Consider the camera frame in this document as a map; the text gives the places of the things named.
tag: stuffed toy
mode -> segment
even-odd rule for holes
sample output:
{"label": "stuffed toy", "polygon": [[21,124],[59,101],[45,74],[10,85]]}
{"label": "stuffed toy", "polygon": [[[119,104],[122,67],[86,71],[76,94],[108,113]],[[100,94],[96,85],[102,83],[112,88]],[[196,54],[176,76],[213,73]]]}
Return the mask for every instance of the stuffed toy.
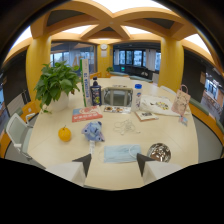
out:
{"label": "stuffed toy", "polygon": [[101,129],[102,123],[100,121],[92,121],[82,129],[82,134],[85,135],[88,141],[104,142],[105,139],[101,133]]}

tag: white table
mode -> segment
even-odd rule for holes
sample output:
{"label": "white table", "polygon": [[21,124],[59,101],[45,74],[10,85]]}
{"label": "white table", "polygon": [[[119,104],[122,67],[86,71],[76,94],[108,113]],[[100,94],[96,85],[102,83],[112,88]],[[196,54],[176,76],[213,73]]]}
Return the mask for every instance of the white table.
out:
{"label": "white table", "polygon": [[[123,84],[118,83],[116,79],[108,78],[99,78],[98,83],[102,87]],[[125,80],[127,87],[134,87],[137,83],[143,85],[144,95],[166,96],[171,101],[174,100],[174,95],[153,84],[144,81]],[[40,113],[35,122],[28,153],[46,168],[71,162],[89,153],[89,142],[81,134],[81,130],[90,121],[72,123],[73,109],[84,107],[81,85],[79,87],[80,92],[76,91],[75,95],[70,95],[67,109],[52,114]],[[102,122],[105,142],[96,142],[85,185],[109,190],[144,186],[137,162],[119,164],[102,162],[105,145],[140,144],[142,154],[147,155],[151,145],[164,143],[171,151],[170,163],[178,164],[183,168],[197,164],[198,141],[192,115],[186,116],[188,119],[187,127],[178,122],[178,117],[158,116],[159,120],[140,122],[133,112],[131,114],[103,112],[103,118],[99,121]],[[133,132],[121,135],[113,130],[115,122],[122,122],[127,119],[131,119],[136,131],[140,131],[140,133]],[[58,137],[58,130],[65,125],[72,132],[72,139],[69,142],[62,142]]]}

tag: yellow pillar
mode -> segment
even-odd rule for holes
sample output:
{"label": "yellow pillar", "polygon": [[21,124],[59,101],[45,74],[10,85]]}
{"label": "yellow pillar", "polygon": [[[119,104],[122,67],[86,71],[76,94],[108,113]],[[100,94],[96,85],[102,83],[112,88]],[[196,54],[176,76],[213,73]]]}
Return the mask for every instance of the yellow pillar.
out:
{"label": "yellow pillar", "polygon": [[106,69],[108,67],[113,67],[113,45],[108,45],[106,49],[106,57],[102,55],[100,45],[97,46],[97,72],[102,73],[102,77],[106,77]]}
{"label": "yellow pillar", "polygon": [[36,108],[40,111],[40,101],[35,100],[36,86],[41,76],[41,69],[43,64],[50,63],[51,53],[51,37],[49,35],[43,35],[36,39],[33,39],[30,44],[26,55],[26,80],[30,94],[31,101],[35,102]]}
{"label": "yellow pillar", "polygon": [[184,69],[184,49],[180,41],[161,38],[161,64],[158,86],[173,91],[180,88]]}

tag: skylight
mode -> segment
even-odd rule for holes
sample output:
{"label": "skylight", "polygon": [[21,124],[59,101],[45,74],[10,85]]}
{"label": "skylight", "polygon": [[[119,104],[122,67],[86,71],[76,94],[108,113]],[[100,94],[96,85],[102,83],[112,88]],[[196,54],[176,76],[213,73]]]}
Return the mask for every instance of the skylight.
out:
{"label": "skylight", "polygon": [[30,26],[19,36],[19,38],[16,40],[16,42],[13,44],[12,48],[15,47],[20,42],[32,37]]}
{"label": "skylight", "polygon": [[125,28],[128,30],[128,32],[130,34],[150,33],[146,30],[141,30],[141,29],[137,29],[137,28],[134,28],[134,27],[130,27],[130,26],[125,26]]}
{"label": "skylight", "polygon": [[92,1],[101,4],[102,6],[110,10],[112,13],[137,7],[156,7],[170,10],[164,7],[163,5],[151,0],[112,0],[112,1],[92,0]]}
{"label": "skylight", "polygon": [[204,41],[201,39],[201,37],[198,34],[191,35],[191,36],[186,37],[184,39],[198,45],[199,47],[206,50],[209,54],[211,54],[210,51],[208,50],[208,48],[206,47]]}
{"label": "skylight", "polygon": [[72,28],[72,29],[69,29],[69,30],[64,30],[63,32],[65,32],[65,33],[77,33],[77,34],[81,34],[83,31],[85,31],[89,27],[90,27],[90,25],[88,25],[88,26],[79,26],[79,27]]}

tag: bottle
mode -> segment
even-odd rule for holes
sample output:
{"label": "bottle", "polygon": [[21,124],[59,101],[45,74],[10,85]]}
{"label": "bottle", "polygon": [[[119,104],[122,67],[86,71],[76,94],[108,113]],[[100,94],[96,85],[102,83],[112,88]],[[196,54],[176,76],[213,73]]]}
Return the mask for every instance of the bottle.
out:
{"label": "bottle", "polygon": [[102,101],[101,101],[101,86],[98,85],[97,77],[93,77],[93,85],[90,86],[90,91],[91,91],[91,95],[92,95],[92,103],[93,106],[99,105],[101,106]]}
{"label": "bottle", "polygon": [[139,110],[141,96],[142,96],[142,85],[136,84],[135,88],[133,89],[133,93],[132,93],[131,111],[134,112],[134,111]]}

